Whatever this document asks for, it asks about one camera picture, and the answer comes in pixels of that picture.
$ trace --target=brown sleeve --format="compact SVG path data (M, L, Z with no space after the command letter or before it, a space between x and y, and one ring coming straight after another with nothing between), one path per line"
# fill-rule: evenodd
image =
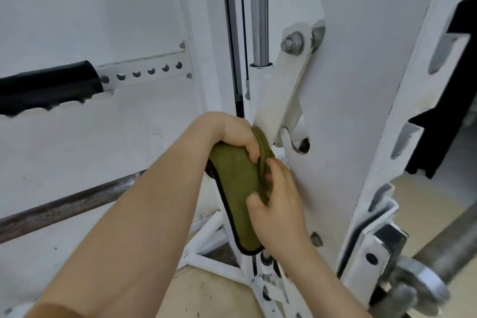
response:
M34 305L24 318L84 318L75 311L56 304L42 303Z

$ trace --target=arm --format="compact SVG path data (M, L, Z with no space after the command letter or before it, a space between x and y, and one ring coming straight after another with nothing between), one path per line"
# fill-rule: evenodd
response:
M258 143L245 119L197 118L108 210L39 298L88 317L155 317L176 271L212 146Z
M314 317L371 318L317 253L306 231L300 195L288 168L267 159L273 182L268 206L253 193L247 207L253 228L300 291Z

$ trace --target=person's right hand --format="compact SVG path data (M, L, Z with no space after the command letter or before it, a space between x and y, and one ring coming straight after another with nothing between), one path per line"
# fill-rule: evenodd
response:
M258 193L252 193L247 198L248 214L260 242L278 262L286 265L297 253L313 246L290 170L277 158L267 159L266 164L271 170L266 178L273 183L268 206Z

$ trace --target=olive green fabric pad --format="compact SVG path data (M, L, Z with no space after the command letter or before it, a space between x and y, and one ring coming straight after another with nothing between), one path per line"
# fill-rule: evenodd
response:
M263 250L263 245L252 228L245 200L256 191L263 203L268 203L266 192L271 188L271 182L265 179L265 172L270 172L265 159L274 157L260 128L253 127L252 131L260 146L257 165L250 162L245 147L219 142L212 148L206 168L207 174L217 183L235 243L245 255L255 255Z

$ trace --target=person's right arm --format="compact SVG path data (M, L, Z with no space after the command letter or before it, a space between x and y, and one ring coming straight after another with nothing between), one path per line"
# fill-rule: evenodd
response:
M371 318L315 250L306 231L300 195L288 168L267 159L273 182L268 206L257 193L247 198L253 229L281 264L314 317Z

